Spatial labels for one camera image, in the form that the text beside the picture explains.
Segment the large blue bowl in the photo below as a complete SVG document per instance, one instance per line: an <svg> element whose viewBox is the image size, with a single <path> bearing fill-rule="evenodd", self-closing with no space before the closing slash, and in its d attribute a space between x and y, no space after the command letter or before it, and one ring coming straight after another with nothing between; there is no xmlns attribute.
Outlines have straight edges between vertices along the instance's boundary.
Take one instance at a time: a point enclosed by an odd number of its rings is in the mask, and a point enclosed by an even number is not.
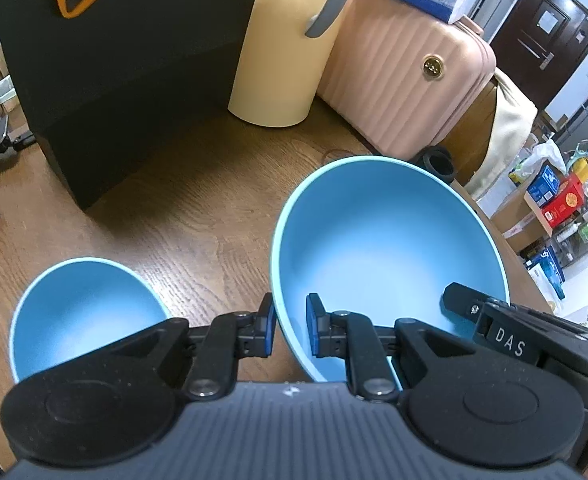
<svg viewBox="0 0 588 480"><path fill-rule="evenodd" d="M102 258L66 260L27 288L12 319L9 354L18 382L170 317L132 270Z"/></svg>
<svg viewBox="0 0 588 480"><path fill-rule="evenodd" d="M447 285L508 301L501 259L469 205L426 171L381 156L337 160L296 188L276 225L270 279L285 339L315 381L342 381L345 369L311 354L310 292L328 312L383 326L414 317L463 337L474 326L442 308Z"/></svg>

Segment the bowl rim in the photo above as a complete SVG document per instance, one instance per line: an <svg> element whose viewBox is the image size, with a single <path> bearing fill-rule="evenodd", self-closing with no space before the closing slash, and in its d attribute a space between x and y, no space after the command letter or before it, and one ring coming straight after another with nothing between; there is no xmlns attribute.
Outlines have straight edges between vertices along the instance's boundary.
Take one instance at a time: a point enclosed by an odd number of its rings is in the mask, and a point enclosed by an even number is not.
<svg viewBox="0 0 588 480"><path fill-rule="evenodd" d="M318 371L318 369L314 366L314 363L311 359L307 356L301 343L296 338L294 333L294 329L292 324L290 323L290 318L288 317L287 310L285 308L285 300L283 298L283 291L280 283L280 273L279 273L279 261L280 261L280 245L282 243L283 231L285 225L290 217L290 213L292 212L292 208L294 207L295 203L298 201L299 197L302 193L319 177L327 173L328 171L332 171L335 168L340 166L344 166L345 164L353 164L355 162L363 162L363 161L373 161L373 162L384 162L388 164L396 164L398 166L405 166L410 170L417 171L419 173L424 174L428 178L432 179L434 182L437 182L441 187L446 188L450 193L452 193L459 202L469 211L471 217L478 223L478 225L483 230L485 237L490 242L491 248L494 250L494 255L499 264L499 268L501 269L501 275L503 277L503 286L505 290L505 301L508 303L510 302L510 291L507 282L507 275L505 273L505 268L503 266L503 260L501 260L501 255L496 248L496 244L492 237L490 236L489 231L481 222L481 219L477 216L474 210L470 207L470 205L463 199L461 195L459 195L456 191L454 191L450 186L445 184L443 181L439 180L431 173L410 164L409 162L405 162L404 160L398 160L397 158L391 158L388 156L381 156L381 155L355 155L350 156L347 158L341 158L339 160L335 160L318 168L313 173L311 173L303 182L296 186L296 189L292 192L290 197L287 199L283 209L280 212L280 216L278 221L276 222L276 228L274 229L274 236L272 237L272 250L270 251L270 285L272 287L272 296L274 298L274 307L276 309L276 314L279 319L279 326L283 335L285 336L285 341L288 343L290 350L296 357L296 360L299 364L303 367L306 373L312 378L315 382L325 382L325 379L322 374Z"/></svg>
<svg viewBox="0 0 588 480"><path fill-rule="evenodd" d="M136 272L131 270L129 267L126 267L123 264L120 264L119 262L114 262L113 260L107 260L106 258L96 258L94 256L81 256L79 258L70 258L69 260L64 260L62 262L59 262L58 264L52 265L51 267L45 269L42 273L40 273L36 278L34 278L32 280L32 282L27 287L27 289L25 289L25 292L21 296L21 299L18 301L18 304L16 305L16 308L14 309L14 314L12 315L12 323L10 325L10 334L9 334L9 339L8 339L8 354L10 357L10 369L12 371L12 378L13 378L15 384L17 384L20 380L18 378L18 373L16 371L16 362L14 359L14 332L16 331L16 322L18 320L19 314L21 313L21 310L23 309L23 304L25 303L25 301L27 300L29 295L32 293L32 290L34 290L34 288L46 276L48 276L49 274L51 274L55 270L58 270L61 267L65 267L65 266L73 265L73 264L78 264L78 263L85 263L85 262L94 262L94 263L109 265L111 267L116 267L117 269L123 270L124 272L128 273L130 276L135 278L141 285L143 285L148 290L148 292L152 295L152 297L154 297L154 299L158 303L158 306L161 307L161 310L165 314L165 317L167 319L172 317L172 314L170 313L168 308L165 306L163 301L161 301L161 298L159 298L158 294L155 293L155 291L152 289L152 287L149 285L149 283L146 282L142 277L140 277Z"/></svg>

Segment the clear plastic container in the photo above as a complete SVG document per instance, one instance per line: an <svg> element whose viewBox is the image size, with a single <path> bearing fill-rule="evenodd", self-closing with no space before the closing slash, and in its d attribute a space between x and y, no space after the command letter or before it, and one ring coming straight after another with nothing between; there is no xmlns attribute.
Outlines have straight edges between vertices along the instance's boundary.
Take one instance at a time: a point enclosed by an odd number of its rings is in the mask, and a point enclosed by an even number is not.
<svg viewBox="0 0 588 480"><path fill-rule="evenodd" d="M6 76L0 81L0 105L16 97L16 89L12 83L12 76Z"/></svg>

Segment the ribbed surface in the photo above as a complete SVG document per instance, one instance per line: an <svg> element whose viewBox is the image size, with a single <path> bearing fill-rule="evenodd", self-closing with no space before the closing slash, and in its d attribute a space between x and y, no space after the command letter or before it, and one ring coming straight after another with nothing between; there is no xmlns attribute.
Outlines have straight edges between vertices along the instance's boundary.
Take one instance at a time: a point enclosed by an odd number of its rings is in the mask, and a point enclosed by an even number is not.
<svg viewBox="0 0 588 480"><path fill-rule="evenodd" d="M423 74L427 56L445 70ZM318 94L381 153L411 158L447 135L494 74L490 46L400 0L350 0Z"/></svg>
<svg viewBox="0 0 588 480"><path fill-rule="evenodd" d="M53 470L18 463L7 480L579 480L561 463L495 472L437 455L393 406L365 402L345 384L239 383L187 407L156 446L119 464Z"/></svg>

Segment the red box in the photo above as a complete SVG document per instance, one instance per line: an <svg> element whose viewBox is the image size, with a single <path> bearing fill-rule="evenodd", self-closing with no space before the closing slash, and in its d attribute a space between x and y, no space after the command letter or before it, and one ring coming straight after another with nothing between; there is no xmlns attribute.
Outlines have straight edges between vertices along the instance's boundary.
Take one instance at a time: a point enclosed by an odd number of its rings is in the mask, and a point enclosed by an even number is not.
<svg viewBox="0 0 588 480"><path fill-rule="evenodd" d="M553 229L557 225L570 218L572 213L583 205L583 184L575 173L561 182L558 193L541 211Z"/></svg>

